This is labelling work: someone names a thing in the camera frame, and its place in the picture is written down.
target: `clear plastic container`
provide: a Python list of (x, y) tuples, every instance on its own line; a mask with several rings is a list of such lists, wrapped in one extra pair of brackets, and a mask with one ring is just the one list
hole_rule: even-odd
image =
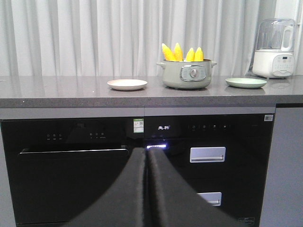
[(289, 18), (267, 19), (261, 22), (256, 42), (256, 51), (293, 52), (295, 22)]

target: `brand logo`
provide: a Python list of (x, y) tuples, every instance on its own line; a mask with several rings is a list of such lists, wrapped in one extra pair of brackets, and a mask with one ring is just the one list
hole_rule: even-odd
[(158, 130), (169, 130), (169, 129), (170, 129), (170, 125), (165, 125), (165, 126), (160, 125), (158, 127)]

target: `pot knob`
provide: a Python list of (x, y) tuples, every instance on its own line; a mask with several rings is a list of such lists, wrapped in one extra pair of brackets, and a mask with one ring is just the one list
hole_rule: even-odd
[(198, 75), (198, 71), (197, 69), (192, 69), (189, 74), (192, 78), (195, 78)]

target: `label sticker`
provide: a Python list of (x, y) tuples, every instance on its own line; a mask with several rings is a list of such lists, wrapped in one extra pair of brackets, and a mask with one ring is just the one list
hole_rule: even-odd
[(144, 119), (134, 118), (134, 133), (143, 133), (143, 132), (144, 132)]
[(239, 218), (239, 222), (242, 222), (243, 224), (247, 226), (253, 226), (255, 224), (255, 218), (249, 217), (249, 218)]
[(268, 114), (264, 116), (265, 122), (272, 122), (274, 120), (274, 116), (272, 114)]

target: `black fabric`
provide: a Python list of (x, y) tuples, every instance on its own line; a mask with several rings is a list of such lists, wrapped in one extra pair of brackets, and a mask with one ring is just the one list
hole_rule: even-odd
[(143, 227), (145, 151), (135, 148), (113, 185), (63, 227)]
[(208, 204), (186, 183), (163, 150), (147, 151), (151, 213), (157, 227), (243, 227)]

